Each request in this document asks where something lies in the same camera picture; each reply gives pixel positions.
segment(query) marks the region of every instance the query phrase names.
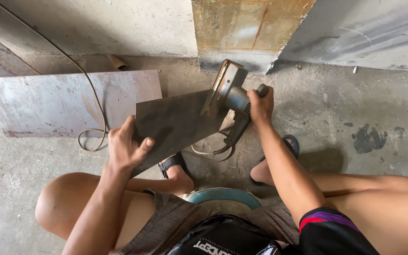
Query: flip-flop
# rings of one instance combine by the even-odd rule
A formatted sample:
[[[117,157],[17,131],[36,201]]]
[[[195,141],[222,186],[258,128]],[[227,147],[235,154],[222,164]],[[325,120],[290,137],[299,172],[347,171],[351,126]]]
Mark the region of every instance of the flip-flop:
[[[282,139],[283,139],[284,144],[286,144],[287,148],[291,151],[291,153],[294,155],[294,157],[295,157],[296,159],[298,159],[298,153],[300,152],[300,144],[299,144],[297,138],[296,138],[295,136],[293,136],[293,135],[285,135],[285,136],[282,137]],[[286,139],[290,139],[290,140],[291,140],[291,143],[292,143],[293,147],[291,146],[291,144],[290,144]],[[259,165],[259,164],[260,164],[262,161],[264,161],[264,160],[265,160],[265,156],[263,156],[263,157],[258,161],[258,163],[256,163],[255,165],[253,165],[253,166],[251,167],[251,170],[252,170],[255,166]],[[253,180],[253,178],[251,178],[251,170],[250,170],[250,173],[249,173],[249,175],[248,175],[248,179],[250,180],[251,184],[253,184],[254,186],[270,186],[270,185],[267,184],[267,183],[257,182],[257,181],[255,181],[255,180]]]
[[[182,156],[182,152],[178,152],[175,155],[167,158],[164,162],[158,163],[158,167],[160,168],[160,171],[165,179],[169,179],[166,171],[171,166],[177,166],[177,165],[181,166],[182,169],[184,169],[184,172],[188,176],[190,176],[190,171],[188,171],[187,164],[185,163],[184,157]]]

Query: dark floor stain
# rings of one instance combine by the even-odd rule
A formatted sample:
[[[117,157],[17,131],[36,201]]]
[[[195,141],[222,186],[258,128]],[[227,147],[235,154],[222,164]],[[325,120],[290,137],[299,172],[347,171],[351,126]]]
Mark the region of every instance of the dark floor stain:
[[[377,130],[373,127],[368,134],[369,127],[370,125],[366,123],[363,127],[359,128],[356,134],[352,134],[352,138],[355,139],[354,148],[358,154],[379,150],[383,148],[387,142],[387,132],[383,132],[383,134],[379,135]]]
[[[403,127],[395,127],[394,130],[398,132],[398,138],[403,138],[405,128]]]

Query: shorts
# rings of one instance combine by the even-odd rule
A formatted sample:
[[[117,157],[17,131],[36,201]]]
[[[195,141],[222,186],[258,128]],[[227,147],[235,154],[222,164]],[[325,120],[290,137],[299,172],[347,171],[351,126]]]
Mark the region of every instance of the shorts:
[[[218,214],[173,194],[144,192],[155,197],[154,214],[133,240],[115,255],[166,254],[197,223]],[[298,228],[282,202],[237,216],[258,226],[275,240],[298,245]]]

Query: left hand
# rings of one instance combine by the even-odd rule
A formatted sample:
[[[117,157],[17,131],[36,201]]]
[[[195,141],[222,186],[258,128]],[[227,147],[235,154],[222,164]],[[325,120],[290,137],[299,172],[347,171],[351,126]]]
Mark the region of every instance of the left hand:
[[[110,161],[108,165],[116,171],[129,171],[141,164],[155,144],[151,137],[139,145],[132,140],[135,129],[135,116],[130,115],[125,123],[108,133]]]

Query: angle grinder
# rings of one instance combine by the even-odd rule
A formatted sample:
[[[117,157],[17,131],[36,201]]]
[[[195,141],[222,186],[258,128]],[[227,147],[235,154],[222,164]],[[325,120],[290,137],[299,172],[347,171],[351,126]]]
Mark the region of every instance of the angle grinder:
[[[246,95],[247,91],[242,88],[247,74],[248,70],[242,65],[228,59],[225,60],[213,83],[212,93],[207,97],[201,110],[201,115],[207,114],[212,118],[215,118],[222,108],[235,111],[234,127],[229,132],[228,137],[223,140],[226,145],[224,148],[214,151],[214,155],[224,153],[234,146],[251,122],[251,102]],[[259,97],[263,98],[268,93],[268,87],[261,84],[256,92]]]

